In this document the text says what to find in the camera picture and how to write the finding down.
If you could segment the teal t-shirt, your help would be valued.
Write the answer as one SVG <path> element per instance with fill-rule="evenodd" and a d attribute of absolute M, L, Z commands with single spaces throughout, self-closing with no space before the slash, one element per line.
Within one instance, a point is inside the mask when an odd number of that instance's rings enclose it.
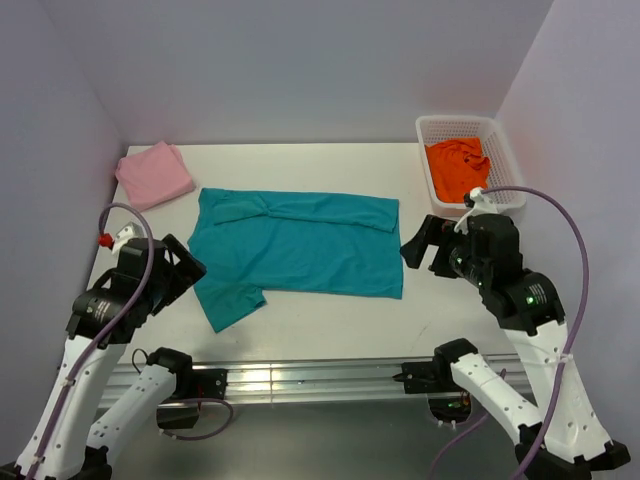
<path fill-rule="evenodd" d="M 188 240 L 206 267 L 195 293 L 220 333 L 292 291 L 399 300 L 399 202 L 327 192 L 204 188 Z"/>

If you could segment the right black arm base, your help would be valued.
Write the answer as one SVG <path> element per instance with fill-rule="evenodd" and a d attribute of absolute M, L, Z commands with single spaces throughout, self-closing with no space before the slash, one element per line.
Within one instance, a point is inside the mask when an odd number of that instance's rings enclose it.
<path fill-rule="evenodd" d="M 404 362 L 401 372 L 392 379 L 403 385 L 406 394 L 445 393 L 456 389 L 451 371 L 437 360 Z"/>

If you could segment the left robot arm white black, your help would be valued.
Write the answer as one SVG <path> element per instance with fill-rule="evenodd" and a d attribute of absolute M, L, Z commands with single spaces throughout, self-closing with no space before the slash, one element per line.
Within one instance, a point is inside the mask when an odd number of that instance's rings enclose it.
<path fill-rule="evenodd" d="M 107 479 L 126 440 L 165 400 L 195 386 L 190 355 L 161 347 L 131 386 L 96 419 L 108 380 L 146 320 L 200 280 L 205 266 L 173 236 L 127 240 L 115 267 L 73 303 L 64 354 L 45 410 L 4 479 Z"/>

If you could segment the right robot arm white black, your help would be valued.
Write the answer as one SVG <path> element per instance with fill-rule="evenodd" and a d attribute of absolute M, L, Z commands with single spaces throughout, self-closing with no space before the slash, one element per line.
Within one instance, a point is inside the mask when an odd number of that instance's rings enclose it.
<path fill-rule="evenodd" d="M 428 215 L 400 253 L 416 269 L 430 246 L 437 249 L 429 267 L 434 275 L 461 278 L 478 289 L 514 346 L 535 400 L 492 372 L 466 339 L 435 349 L 430 380 L 446 390 L 460 387 L 480 402 L 509 434 L 520 477 L 589 479 L 628 464 L 628 448 L 600 423 L 575 362 L 563 350 L 569 329 L 557 290 L 548 277 L 524 267 L 513 221 L 481 214 L 460 232 L 452 221 Z"/>

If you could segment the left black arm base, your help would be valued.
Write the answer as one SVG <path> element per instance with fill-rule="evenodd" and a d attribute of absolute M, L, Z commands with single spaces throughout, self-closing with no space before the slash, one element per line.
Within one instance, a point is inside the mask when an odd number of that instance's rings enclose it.
<path fill-rule="evenodd" d="M 195 369 L 177 376 L 172 399 L 215 398 L 223 400 L 227 387 L 226 369 Z"/>

